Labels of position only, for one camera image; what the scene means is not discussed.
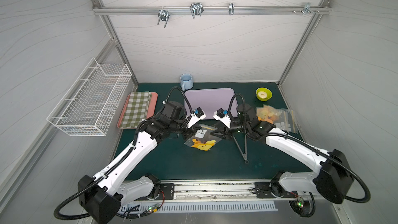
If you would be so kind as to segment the clear zip bag with duck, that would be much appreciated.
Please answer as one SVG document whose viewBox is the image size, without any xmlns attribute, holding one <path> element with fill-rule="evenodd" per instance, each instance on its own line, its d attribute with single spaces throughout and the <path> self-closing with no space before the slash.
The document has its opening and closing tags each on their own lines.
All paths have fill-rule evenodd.
<svg viewBox="0 0 398 224">
<path fill-rule="evenodd" d="M 201 129 L 185 141 L 185 145 L 191 148 L 196 148 L 202 151 L 209 151 L 213 146 L 219 143 L 222 139 L 212 135 L 216 130 L 215 127 L 200 124 Z"/>
</svg>

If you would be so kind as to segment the lavender plastic tray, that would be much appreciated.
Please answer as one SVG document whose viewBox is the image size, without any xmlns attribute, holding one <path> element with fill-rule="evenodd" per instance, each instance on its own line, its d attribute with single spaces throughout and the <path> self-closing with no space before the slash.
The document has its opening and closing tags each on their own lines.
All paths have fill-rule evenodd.
<svg viewBox="0 0 398 224">
<path fill-rule="evenodd" d="M 235 94 L 232 88 L 188 90 L 185 96 L 193 110 L 201 108 L 205 113 L 205 120 L 214 119 L 214 112 L 222 108 L 227 110 L 231 98 Z"/>
</svg>

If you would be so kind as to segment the clear zip bag underneath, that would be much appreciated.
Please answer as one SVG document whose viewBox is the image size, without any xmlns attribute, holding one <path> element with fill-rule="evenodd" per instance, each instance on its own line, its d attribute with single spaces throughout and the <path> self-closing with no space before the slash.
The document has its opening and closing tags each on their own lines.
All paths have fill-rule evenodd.
<svg viewBox="0 0 398 224">
<path fill-rule="evenodd" d="M 256 108 L 256 115 L 259 121 L 275 124 L 280 119 L 281 112 L 271 106 L 263 105 Z"/>
</svg>

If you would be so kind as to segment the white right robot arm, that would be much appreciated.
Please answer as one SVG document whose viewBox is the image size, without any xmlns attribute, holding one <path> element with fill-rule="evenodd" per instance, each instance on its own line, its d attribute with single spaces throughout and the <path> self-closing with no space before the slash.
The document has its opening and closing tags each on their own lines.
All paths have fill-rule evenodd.
<svg viewBox="0 0 398 224">
<path fill-rule="evenodd" d="M 242 133 L 253 141 L 264 141 L 266 145 L 278 149 L 301 162 L 310 172 L 279 172 L 272 180 L 272 186 L 285 191 L 302 191 L 320 194 L 326 200 L 341 204 L 345 200 L 367 203 L 371 192 L 359 175 L 349 166 L 346 156 L 339 150 L 327 151 L 297 139 L 273 123 L 259 120 L 256 110 L 243 102 L 238 105 L 237 117 L 222 108 L 214 112 L 214 119 L 223 127 L 212 134 L 228 140 L 235 133 Z"/>
</svg>

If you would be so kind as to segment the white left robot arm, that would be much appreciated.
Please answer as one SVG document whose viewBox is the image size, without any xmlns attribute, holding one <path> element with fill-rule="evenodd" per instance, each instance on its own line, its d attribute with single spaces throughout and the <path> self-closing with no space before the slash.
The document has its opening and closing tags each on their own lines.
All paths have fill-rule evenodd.
<svg viewBox="0 0 398 224">
<path fill-rule="evenodd" d="M 119 214 L 125 202 L 142 197 L 154 198 L 160 181 L 153 175 L 124 185 L 126 177 L 172 133 L 185 137 L 196 134 L 198 122 L 206 116 L 199 107 L 188 106 L 166 99 L 163 107 L 153 116 L 142 120 L 135 131 L 133 141 L 105 168 L 94 176 L 85 175 L 78 182 L 78 192 L 61 202 L 54 210 L 59 220 L 78 220 L 91 217 L 98 224 L 107 224 Z"/>
</svg>

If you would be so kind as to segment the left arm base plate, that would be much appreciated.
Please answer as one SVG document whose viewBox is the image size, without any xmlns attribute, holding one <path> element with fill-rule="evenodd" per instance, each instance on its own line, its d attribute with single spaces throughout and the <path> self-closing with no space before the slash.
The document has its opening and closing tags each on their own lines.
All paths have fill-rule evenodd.
<svg viewBox="0 0 398 224">
<path fill-rule="evenodd" d="M 137 201 L 154 201 L 154 200 L 173 200 L 174 199 L 175 184 L 161 183 L 155 185 L 151 193 L 146 197 L 136 199 Z"/>
</svg>

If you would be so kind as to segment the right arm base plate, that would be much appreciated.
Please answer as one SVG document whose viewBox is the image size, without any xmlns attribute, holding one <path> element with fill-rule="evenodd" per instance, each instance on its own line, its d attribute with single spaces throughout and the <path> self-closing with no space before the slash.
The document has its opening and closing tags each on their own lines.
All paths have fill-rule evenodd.
<svg viewBox="0 0 398 224">
<path fill-rule="evenodd" d="M 255 186 L 251 189 L 251 193 L 259 199 L 296 198 L 295 194 L 284 190 L 279 183 L 268 181 L 256 182 Z"/>
</svg>

